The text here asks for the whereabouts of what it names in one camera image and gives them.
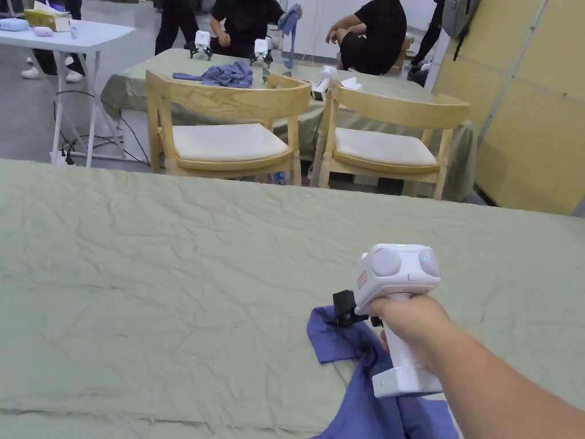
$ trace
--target wooden chair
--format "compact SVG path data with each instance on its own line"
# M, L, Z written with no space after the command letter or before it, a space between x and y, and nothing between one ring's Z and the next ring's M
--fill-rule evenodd
M339 104L380 122L424 128L422 139L337 128ZM330 172L423 181L436 184L434 199L440 200L453 128L467 119L469 108L468 103L447 95L437 96L431 104L409 102L349 90L333 81L322 126L327 139L319 186L328 186ZM443 130L437 157L428 150L435 129Z
M268 90L212 87L172 80L151 70L146 82L153 172L160 171L162 145L166 172L173 175L262 178L290 171L292 183L301 185L298 116L309 105L310 84L270 75ZM173 126L172 102L218 118L262 123ZM274 118L288 118L288 145L272 133Z

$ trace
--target small white robot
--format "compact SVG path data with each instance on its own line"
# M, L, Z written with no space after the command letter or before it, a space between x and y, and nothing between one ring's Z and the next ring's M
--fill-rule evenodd
M254 53L250 55L250 66L258 60L263 60L266 66L270 68L270 64L274 61L272 58L272 38L267 36L265 39L258 39L254 44Z
M191 53L191 59L198 52L203 52L207 55L207 60L211 61L211 57L214 55L211 50L211 34L204 30L198 30L195 34L195 41L190 41L185 44L185 49Z
M370 303L377 297L408 300L428 294L441 282L433 250L423 245L377 244L362 255L353 291L333 295L338 324L346 327L368 318ZM438 378L424 369L410 347L398 338L383 319L372 317L374 326L384 326L393 368L372 379L378 398L399 395L432 395L443 392Z

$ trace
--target blue cloth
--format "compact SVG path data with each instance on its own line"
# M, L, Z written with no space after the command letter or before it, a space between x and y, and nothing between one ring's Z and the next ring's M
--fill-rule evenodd
M300 18L298 16L298 8L299 5L295 4L278 20L278 30L282 30L285 35L290 35L292 32L290 57L284 63L287 68L294 67L294 41L297 38L297 22Z
M242 61L233 64L210 67L201 76L194 76L194 81L202 81L203 85L218 87L250 88L254 80L252 69Z
M332 306L315 308L307 334L319 363L359 361L337 416L318 438L458 438L445 401L374 396L372 377L390 369L392 362L377 335L365 323L341 328Z

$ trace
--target white sneaker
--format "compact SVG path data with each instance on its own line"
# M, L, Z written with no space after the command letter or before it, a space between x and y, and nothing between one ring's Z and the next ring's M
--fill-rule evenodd
M82 82L83 78L84 76L81 73L77 73L76 71L70 70L65 80L69 84L76 84Z
M25 70L20 74L24 79L39 79L40 74L36 67Z

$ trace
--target chair back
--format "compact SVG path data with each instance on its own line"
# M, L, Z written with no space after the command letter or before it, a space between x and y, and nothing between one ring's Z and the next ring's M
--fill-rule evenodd
M434 102L412 102L355 91L339 81L331 84L333 100L351 111L388 124L424 129L450 129L469 116L470 105L441 94Z
M298 116L305 112L311 99L310 84L278 75L270 75L266 90L173 80L152 70L146 71L146 82L148 92L157 100L219 118L266 120Z

